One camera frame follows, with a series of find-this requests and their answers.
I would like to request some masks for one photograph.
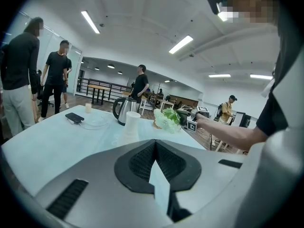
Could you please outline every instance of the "hand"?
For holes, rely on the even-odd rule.
[[[38,96],[37,93],[36,93],[36,94],[33,94],[32,101],[36,101],[36,100],[37,100],[37,96]]]

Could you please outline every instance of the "desk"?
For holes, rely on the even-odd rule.
[[[88,114],[82,105],[60,112],[22,131],[2,145],[3,154],[16,177],[30,195],[36,196],[50,180],[85,157],[116,148],[124,126],[112,113],[92,109]],[[92,124],[103,120],[107,125],[87,130],[71,124],[67,113],[75,113]],[[139,141],[163,139],[204,149],[183,129],[169,133],[153,127],[152,120],[139,119]]]
[[[129,97],[130,94],[131,94],[131,92],[126,92],[126,91],[122,92],[122,95],[125,98]],[[142,107],[142,114],[141,115],[143,115],[144,108],[146,107],[146,103],[147,103],[147,98],[143,95],[142,95],[142,101],[141,101],[141,104],[139,105],[139,108],[141,108],[142,102],[143,102],[143,107]]]
[[[171,103],[171,102],[169,102],[169,101],[160,100],[160,102],[161,102],[161,107],[160,107],[160,110],[161,110],[161,111],[163,110],[163,107],[165,106],[165,104],[167,104],[167,105],[171,105],[171,108],[173,108],[173,107],[174,107],[174,104],[173,104],[173,103]]]
[[[109,90],[110,91],[110,88],[103,87],[103,86],[98,86],[98,85],[88,85],[88,87],[93,89],[92,104],[94,104],[95,89],[98,89],[98,92],[97,92],[97,103],[98,103],[98,98],[99,98],[99,91],[100,90],[103,91],[103,95],[101,97],[101,104],[103,104],[104,103],[105,90]]]

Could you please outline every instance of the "kettle handle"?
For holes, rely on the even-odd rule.
[[[118,119],[118,117],[119,117],[119,113],[118,114],[116,113],[116,106],[119,102],[123,103],[123,102],[125,102],[125,100],[126,100],[126,98],[121,97],[121,98],[118,98],[117,100],[115,100],[115,102],[113,104],[112,111],[113,111],[113,115],[116,119]]]

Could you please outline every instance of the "railing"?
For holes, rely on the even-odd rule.
[[[123,85],[113,84],[91,78],[78,78],[76,94],[92,98],[93,89],[89,88],[88,85],[96,85],[110,88],[109,91],[104,91],[104,100],[110,102],[113,102],[119,97],[122,97],[123,91],[131,92],[132,90],[131,87]]]

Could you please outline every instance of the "shoe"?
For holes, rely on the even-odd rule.
[[[40,122],[42,122],[43,120],[45,119],[45,117],[39,117],[39,119],[38,119],[38,122],[40,123]]]

